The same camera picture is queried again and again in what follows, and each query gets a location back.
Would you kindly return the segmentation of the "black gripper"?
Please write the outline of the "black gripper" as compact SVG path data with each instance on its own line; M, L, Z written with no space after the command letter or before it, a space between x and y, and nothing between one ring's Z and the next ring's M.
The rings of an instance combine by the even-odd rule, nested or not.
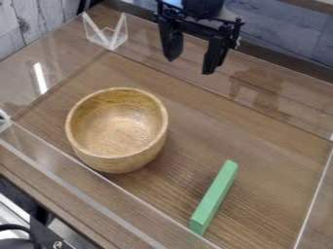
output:
M178 22L185 25L189 32L199 36L206 36L214 31L228 32L226 38L213 36L209 40L202 74L212 75L224 63L229 47L236 49L240 46L244 18L226 9L225 0L157 0L157 2L161 40L169 61L174 61L183 52L183 34Z

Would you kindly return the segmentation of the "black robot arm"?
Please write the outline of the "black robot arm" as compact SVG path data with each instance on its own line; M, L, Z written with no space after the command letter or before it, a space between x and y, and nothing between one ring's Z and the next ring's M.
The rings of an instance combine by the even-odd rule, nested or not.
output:
M212 75L228 52L241 42L244 18L225 8L226 0L155 0L155 12L165 57L174 61L183 53L183 35L209 42L202 74Z

